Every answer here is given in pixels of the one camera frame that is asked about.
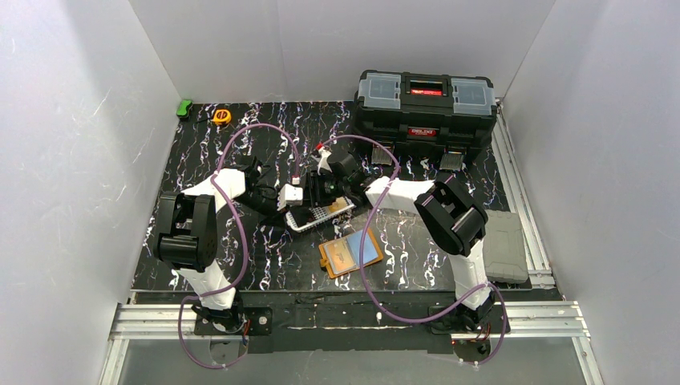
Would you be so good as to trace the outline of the white plastic basket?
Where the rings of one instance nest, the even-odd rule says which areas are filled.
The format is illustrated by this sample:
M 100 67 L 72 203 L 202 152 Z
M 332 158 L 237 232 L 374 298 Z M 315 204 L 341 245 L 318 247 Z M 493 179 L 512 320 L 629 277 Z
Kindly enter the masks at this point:
M 340 216 L 340 215 L 343 214 L 343 213 L 348 213 L 348 212 L 352 211 L 352 210 L 356 207 L 356 205 L 355 205 L 353 202 L 351 202 L 349 199 L 347 199 L 346 197 L 344 197 L 344 198 L 346 199 L 346 203 L 348 204 L 348 206 L 345 207 L 343 210 L 341 210 L 341 211 L 339 211 L 339 212 L 336 212 L 336 213 L 329 213 L 329 212 L 328 212 L 328 209 L 327 209 L 328 206 L 326 206 L 326 207 L 312 207 L 312 208 L 309 208 L 309 209 L 312 210 L 312 212 L 313 212 L 313 214 L 314 214 L 314 216 L 315 216 L 315 220 L 312 221 L 312 222 L 310 222 L 308 225 L 305 225 L 305 226 L 303 226 L 303 227 L 301 227 L 301 228 L 294 228 L 294 227 L 292 227 L 292 224 L 293 224 L 293 223 L 292 223 L 292 219 L 290 218 L 289 211 L 288 211 L 288 212 L 285 214 L 285 223 L 286 223 L 286 224 L 287 224 L 294 232 L 303 233 L 303 232 L 307 231 L 308 229 L 311 229 L 311 228 L 313 228 L 313 227 L 315 227 L 315 226 L 317 226 L 317 225 L 320 225 L 321 223 L 324 223 L 324 222 L 326 222 L 326 221 L 330 221 L 330 220 L 332 220 L 333 218 L 338 217 L 338 216 Z

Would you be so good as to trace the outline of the orange leather card holder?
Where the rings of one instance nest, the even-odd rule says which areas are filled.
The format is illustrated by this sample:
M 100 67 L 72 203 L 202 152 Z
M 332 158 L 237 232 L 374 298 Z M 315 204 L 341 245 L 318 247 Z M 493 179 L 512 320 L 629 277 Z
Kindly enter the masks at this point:
M 325 242 L 318 249 L 320 253 L 319 265 L 331 279 L 354 272 L 359 269 L 359 252 L 362 231 Z M 363 266 L 376 264 L 383 260 L 383 252 L 369 228 L 363 246 Z

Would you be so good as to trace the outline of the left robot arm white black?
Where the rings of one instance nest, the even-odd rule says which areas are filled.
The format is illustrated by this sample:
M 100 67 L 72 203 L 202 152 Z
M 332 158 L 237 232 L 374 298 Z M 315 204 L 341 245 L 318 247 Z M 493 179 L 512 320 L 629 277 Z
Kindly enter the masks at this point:
M 226 206 L 221 192 L 260 214 L 274 216 L 274 189 L 261 182 L 269 170 L 255 156 L 246 156 L 235 168 L 221 169 L 216 184 L 207 179 L 182 192 L 160 195 L 152 255 L 190 283 L 204 309 L 230 310 L 237 296 L 216 261 L 217 213 Z

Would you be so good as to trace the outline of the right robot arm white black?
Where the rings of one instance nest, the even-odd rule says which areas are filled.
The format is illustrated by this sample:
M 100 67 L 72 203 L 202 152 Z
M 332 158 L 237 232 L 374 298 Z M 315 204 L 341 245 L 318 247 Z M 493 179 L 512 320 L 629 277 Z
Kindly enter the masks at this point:
M 423 318 L 438 319 L 455 328 L 474 330 L 493 307 L 495 296 L 484 266 L 484 236 L 488 215 L 482 205 L 451 174 L 434 180 L 400 180 L 393 176 L 370 177 L 349 152 L 321 147 L 313 152 L 316 170 L 307 176 L 313 204 L 346 197 L 379 210 L 413 213 L 424 223 L 433 242 L 448 255 L 455 283 L 453 305 Z

